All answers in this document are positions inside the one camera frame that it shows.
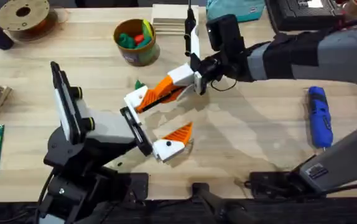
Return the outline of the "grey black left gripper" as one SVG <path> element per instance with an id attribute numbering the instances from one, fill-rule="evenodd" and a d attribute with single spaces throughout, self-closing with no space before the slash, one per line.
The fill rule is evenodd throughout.
<path id="1" fill-rule="evenodd" d="M 56 88 L 54 92 L 60 126 L 50 135 L 44 164 L 57 172 L 88 174 L 138 147 L 143 155 L 153 153 L 166 162 L 181 153 L 190 142 L 193 123 L 189 122 L 150 143 L 134 121 L 146 93 L 146 85 L 124 97 L 127 107 L 120 113 L 97 111 L 87 107 L 78 93 Z"/>

